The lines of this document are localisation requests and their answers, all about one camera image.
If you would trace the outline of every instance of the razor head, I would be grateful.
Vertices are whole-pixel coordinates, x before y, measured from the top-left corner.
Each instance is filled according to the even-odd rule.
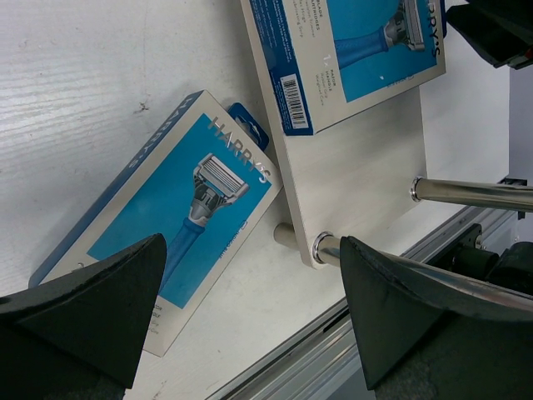
[[[198,163],[193,177],[194,199],[189,219],[203,227],[216,210],[232,205],[250,188],[212,153]]]
[[[412,52],[426,50],[416,0],[401,0],[398,9],[385,26],[384,31],[389,48],[397,44],[404,44]]]

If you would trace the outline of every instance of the razor image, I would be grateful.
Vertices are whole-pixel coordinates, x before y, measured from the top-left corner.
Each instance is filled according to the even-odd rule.
[[[167,249],[167,263],[159,287],[163,289],[177,265],[192,244],[206,230],[216,210],[231,206],[250,188],[212,153],[207,154],[194,169],[194,198],[189,216]]]
[[[389,22],[374,33],[336,40],[339,68],[346,68],[374,54],[386,53],[398,44],[407,46],[413,52],[426,50],[416,0],[401,0]]]

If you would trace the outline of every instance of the blue and white box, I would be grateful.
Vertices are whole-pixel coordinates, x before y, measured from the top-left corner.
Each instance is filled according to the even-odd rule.
[[[167,264],[144,349],[164,355],[281,189],[208,93],[187,97],[32,275],[30,287],[153,235]]]
[[[287,135],[312,135],[446,71],[441,0],[242,0]]]

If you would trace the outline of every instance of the razor handle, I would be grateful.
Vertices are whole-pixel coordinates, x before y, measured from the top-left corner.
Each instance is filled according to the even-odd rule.
[[[163,278],[161,280],[161,286],[159,287],[159,292],[167,284],[168,279],[176,269],[177,265],[180,263],[182,258],[187,254],[189,248],[192,244],[198,239],[198,237],[204,233],[206,230],[205,227],[196,225],[189,218],[183,220],[182,228],[177,233],[174,240],[171,241],[167,249],[167,262],[165,264],[165,272],[163,273]]]
[[[384,29],[380,27],[366,36],[336,40],[335,50],[339,68],[343,69],[374,54],[388,52],[389,46]]]

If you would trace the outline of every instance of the barcode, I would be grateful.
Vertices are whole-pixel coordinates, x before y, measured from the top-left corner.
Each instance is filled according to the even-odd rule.
[[[306,110],[303,107],[300,85],[298,85],[296,74],[287,75],[280,80],[283,86],[283,94],[285,94],[286,105],[289,108],[292,127],[294,129],[308,128],[309,123],[307,122]]]

